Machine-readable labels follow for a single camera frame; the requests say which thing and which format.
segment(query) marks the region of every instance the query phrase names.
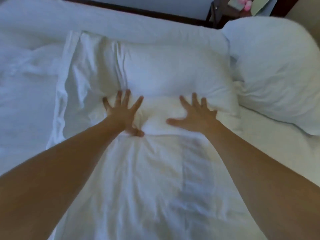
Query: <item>bed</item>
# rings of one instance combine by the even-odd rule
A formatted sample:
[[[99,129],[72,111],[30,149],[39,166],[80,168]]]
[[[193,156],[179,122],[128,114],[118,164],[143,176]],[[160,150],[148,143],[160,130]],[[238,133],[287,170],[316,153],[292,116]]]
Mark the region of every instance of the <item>bed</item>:
[[[70,30],[229,51],[218,30],[62,0],[5,0],[0,29],[0,174],[46,149],[56,71]],[[31,52],[32,65],[26,60]],[[23,76],[5,73],[8,64],[19,64]],[[246,141],[320,186],[319,136],[244,107],[240,112]],[[179,136],[121,137],[114,143],[124,149],[107,156],[118,161],[99,162],[51,239],[265,239],[212,146]],[[116,180],[122,185],[110,183]]]

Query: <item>dark wooden bed frame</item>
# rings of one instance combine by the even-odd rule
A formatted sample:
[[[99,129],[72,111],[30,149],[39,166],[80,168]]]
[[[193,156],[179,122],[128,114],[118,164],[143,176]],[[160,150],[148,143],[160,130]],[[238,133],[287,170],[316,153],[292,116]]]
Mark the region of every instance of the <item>dark wooden bed frame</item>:
[[[101,8],[107,8],[107,9],[121,11],[121,12],[128,12],[128,13],[143,15],[143,16],[156,18],[156,19],[164,19],[164,20],[170,20],[178,23],[212,28],[212,24],[210,22],[205,20],[195,19],[195,18],[177,16],[177,15],[166,14],[161,12],[147,11],[147,10],[137,9],[132,7],[124,7],[124,6],[92,1],[92,0],[65,0],[65,1],[73,2],[73,3],[81,3],[81,4],[86,4],[86,5],[96,6]],[[275,7],[272,10],[271,16],[285,17],[297,2],[298,0],[278,0]]]

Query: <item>white bedsheet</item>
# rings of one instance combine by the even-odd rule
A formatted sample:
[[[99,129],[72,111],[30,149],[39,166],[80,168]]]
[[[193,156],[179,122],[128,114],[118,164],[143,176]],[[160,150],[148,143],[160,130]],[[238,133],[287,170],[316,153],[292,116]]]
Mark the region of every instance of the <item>white bedsheet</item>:
[[[194,42],[199,46],[214,46],[215,37],[221,40],[215,30],[58,0],[7,0],[0,5],[0,33],[3,35],[0,35],[0,38],[2,37],[2,40],[6,38],[7,42],[10,41],[11,44],[19,47],[34,49],[52,40],[64,41],[67,32],[77,28],[108,36],[113,35],[114,38],[132,42],[161,43],[172,40],[178,43],[181,40],[184,44]],[[26,34],[28,35],[27,40],[23,39]],[[227,46],[222,45],[219,49],[221,49],[220,52],[226,52]],[[44,79],[18,77],[4,80],[1,76],[0,79],[0,109],[3,109],[3,105],[7,105],[8,109],[6,113],[3,113],[3,110],[0,112],[0,174],[2,174],[45,149],[52,128],[56,77]],[[242,108],[241,111],[245,140],[320,185],[319,137],[310,137],[293,125],[272,121],[247,109]],[[114,216],[116,212],[106,211],[106,206],[110,205],[102,204],[102,199],[110,199],[118,204],[111,205],[111,208],[122,210],[122,213],[129,210],[128,213],[131,213],[127,215],[129,220],[141,220],[135,226],[137,235],[130,239],[142,238],[139,237],[142,233],[141,227],[150,229],[147,232],[149,239],[153,238],[152,233],[157,233],[160,237],[161,234],[164,234],[163,238],[170,237],[170,230],[179,234],[181,239],[185,236],[183,234],[194,236],[195,239],[197,236],[202,236],[204,239],[208,239],[208,236],[212,236],[213,239],[218,238],[218,235],[215,234],[219,234],[221,239],[238,239],[235,233],[240,236],[246,234],[243,226],[251,230],[250,237],[254,237],[253,239],[260,237],[263,239],[252,219],[244,217],[244,215],[247,216],[247,212],[243,210],[243,202],[239,201],[239,194],[226,173],[221,159],[210,145],[202,143],[202,146],[199,146],[197,141],[185,137],[146,137],[141,141],[122,137],[114,141],[114,143],[120,142],[121,151],[108,150],[105,154],[108,159],[103,158],[99,162],[96,168],[98,173],[94,175],[102,177],[99,180],[95,180],[94,177],[90,178],[70,208],[69,212],[76,214],[72,216],[68,212],[63,217],[55,231],[55,239],[67,239],[67,236],[72,233],[82,233],[84,226],[89,227],[95,223],[90,221],[92,219],[102,219],[97,222],[96,226],[89,228],[89,230],[100,229],[96,233],[97,238],[102,236],[106,229],[106,226],[101,226],[99,223],[105,224],[106,222],[110,222],[108,227],[111,234],[124,237],[121,232],[116,231],[119,228],[115,226],[126,222],[120,221],[119,218],[110,220],[110,216]],[[146,157],[139,156],[140,149],[144,150]],[[173,154],[173,150],[178,150],[178,154]],[[8,153],[10,157],[3,156],[3,152]],[[164,171],[163,166],[172,170]],[[146,167],[151,167],[154,169],[153,172],[158,172],[150,176]],[[112,192],[109,198],[102,189],[105,188],[106,182],[111,182],[108,177],[112,176],[116,179],[122,178],[126,184],[118,188],[108,185],[108,192]],[[161,180],[163,184],[150,189],[149,181],[153,178],[158,183]],[[134,194],[134,197],[144,200],[146,213],[150,215],[147,214],[146,218],[140,218],[142,213],[145,213],[144,208],[141,206],[140,210],[137,210],[135,206],[129,204],[132,199],[126,197],[128,191],[124,185],[135,189],[146,189],[141,194]],[[100,187],[88,192],[89,189],[94,189],[90,186]],[[239,209],[237,207],[233,210],[226,209],[228,201],[222,195],[233,198],[235,202],[232,204],[234,207],[239,206]],[[123,200],[115,201],[117,196]],[[150,200],[151,197],[159,199],[158,203],[163,206],[163,210],[155,208],[155,205],[152,204],[154,201]],[[93,211],[78,209],[83,205],[82,203],[92,206],[89,209]],[[92,213],[98,218],[91,218]],[[245,220],[239,221],[239,215]],[[75,228],[68,227],[70,219],[74,219],[75,216],[81,218],[79,225],[73,225]],[[225,226],[230,225],[235,225],[234,230],[230,231],[231,235],[228,235],[226,231],[222,232]],[[180,235],[180,232],[176,231],[178,228],[186,229],[186,231]],[[129,228],[123,234],[130,233],[131,230],[132,228]]]

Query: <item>mattress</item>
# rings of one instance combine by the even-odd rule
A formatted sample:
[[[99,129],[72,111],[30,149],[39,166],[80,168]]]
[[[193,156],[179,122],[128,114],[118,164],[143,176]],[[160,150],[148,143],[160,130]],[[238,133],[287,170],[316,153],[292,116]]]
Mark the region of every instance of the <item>mattress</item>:
[[[0,61],[3,62],[0,64],[0,174],[45,149],[52,130],[57,81],[56,74],[50,73],[50,76],[48,75],[48,67],[46,68],[46,75],[41,75],[39,72],[31,70],[37,76],[19,76],[4,79],[1,69],[5,66],[8,54],[14,56],[15,54],[21,55],[23,53],[24,56],[29,56],[30,52],[38,52],[37,48],[43,45],[51,45],[53,42],[59,43],[55,48],[55,51],[58,51],[58,47],[62,47],[62,42],[64,42],[70,30],[88,30],[114,39],[138,43],[171,42],[172,44],[193,44],[210,46],[221,54],[228,52],[228,44],[217,30],[61,0],[3,1],[0,5],[0,30],[1,44],[10,44],[9,48],[7,45],[2,45],[0,48]],[[243,123],[242,137],[246,141],[320,186],[320,137],[309,136],[293,125],[273,121],[245,108],[241,108],[241,113]],[[241,197],[235,189],[230,176],[228,176],[222,160],[212,146],[202,144],[201,148],[199,148],[197,140],[185,137],[146,137],[142,141],[134,138],[117,138],[114,143],[121,143],[123,150],[121,152],[107,151],[104,157],[119,159],[120,162],[115,160],[101,160],[99,162],[95,171],[109,174],[104,174],[107,176],[100,178],[99,181],[95,180],[95,177],[90,178],[81,191],[80,197],[75,200],[72,207],[60,221],[52,235],[53,238],[67,239],[71,231],[66,229],[76,227],[80,230],[92,223],[88,222],[88,220],[97,219],[90,218],[93,215],[88,215],[89,212],[82,207],[83,205],[94,205],[92,209],[97,210],[96,214],[99,219],[105,216],[99,215],[99,211],[104,209],[104,205],[99,204],[99,202],[106,195],[99,194],[98,191],[92,194],[90,189],[97,185],[103,186],[105,182],[112,180],[111,177],[121,178],[126,183],[131,182],[132,185],[139,189],[147,189],[143,191],[144,194],[135,195],[135,197],[145,199],[145,209],[150,215],[144,219],[137,218],[139,214],[143,213],[141,211],[143,207],[141,207],[135,214],[128,215],[128,217],[132,221],[142,220],[140,227],[150,229],[149,239],[156,239],[152,233],[157,233],[158,236],[161,236],[161,234],[168,236],[166,234],[170,234],[173,230],[172,228],[181,229],[179,224],[182,223],[184,224],[183,227],[195,226],[194,228],[190,227],[193,230],[189,236],[201,236],[203,239],[234,238],[233,234],[235,232],[231,235],[227,233],[221,235],[222,229],[225,229],[225,226],[239,224],[236,216],[241,213],[248,214],[248,212],[246,210],[243,211],[245,206]],[[140,148],[145,148],[148,154],[144,154],[144,156],[147,156],[141,157],[141,154],[139,154]],[[178,151],[180,158],[177,157],[177,153],[172,153],[173,151]],[[168,160],[164,160],[159,165],[158,158],[167,158]],[[110,165],[118,166],[118,170],[111,172]],[[136,175],[135,169],[137,167],[141,167],[146,173]],[[157,169],[158,173],[149,175],[149,167]],[[184,183],[173,180],[175,175],[170,174],[173,171],[164,171],[163,167],[179,169],[179,173],[186,175],[187,180]],[[143,184],[134,184],[134,182],[130,181],[134,177],[139,178],[139,182],[143,182]],[[152,177],[154,177],[155,181],[164,180],[163,184],[156,189],[152,188],[152,180],[150,180]],[[198,188],[196,186],[199,184],[202,184],[202,187],[197,191]],[[208,192],[212,192],[211,187],[213,185],[220,186],[216,188],[217,191],[215,192],[220,200],[215,202],[212,202],[212,194],[208,194]],[[159,195],[163,188],[166,188],[166,192],[169,193],[163,195],[162,198],[165,200],[161,204],[165,205],[169,210],[157,211],[157,208],[152,205],[154,204],[152,199],[155,195]],[[124,189],[113,189],[113,192],[113,198],[119,198],[126,194]],[[226,211],[226,195],[232,195],[237,200],[238,211]],[[135,210],[135,208],[129,207],[129,201],[124,201],[123,203],[126,207],[120,208],[118,205],[114,205],[115,209],[124,212],[127,209]],[[115,212],[109,212],[109,214],[114,216]],[[80,219],[77,225],[68,225],[71,222],[70,220],[76,218]],[[247,220],[250,225],[246,227],[251,227],[254,231],[251,236],[256,236],[256,239],[264,239],[252,219]],[[111,231],[114,226],[123,223],[112,220],[94,222],[97,224],[95,229],[99,230],[97,236],[103,234],[105,230],[99,224],[105,224],[106,222],[110,223],[108,227]],[[137,235],[135,236],[137,239],[141,239],[138,234],[139,230],[141,229],[137,228]],[[185,236],[185,232],[174,232],[181,234],[170,235],[171,238],[179,239]],[[85,238],[81,233],[83,232],[79,231],[76,238]]]

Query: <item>pillowcase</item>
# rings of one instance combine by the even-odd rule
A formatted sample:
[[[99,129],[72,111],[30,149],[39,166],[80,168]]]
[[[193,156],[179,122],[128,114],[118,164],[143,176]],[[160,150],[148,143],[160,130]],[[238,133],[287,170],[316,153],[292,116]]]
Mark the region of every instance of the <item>pillowcase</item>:
[[[71,32],[57,85],[55,139],[63,140],[101,121],[106,116],[102,97],[110,99],[126,88],[131,89],[131,104],[138,96],[145,97],[134,124],[147,135],[191,134],[167,125],[166,119],[186,115],[179,95],[191,100],[192,92],[219,109],[218,118],[226,126],[241,130],[237,96],[220,55],[193,47],[133,44]]]
[[[308,32],[274,17],[241,18],[222,32],[236,60],[239,104],[320,135],[320,51]]]

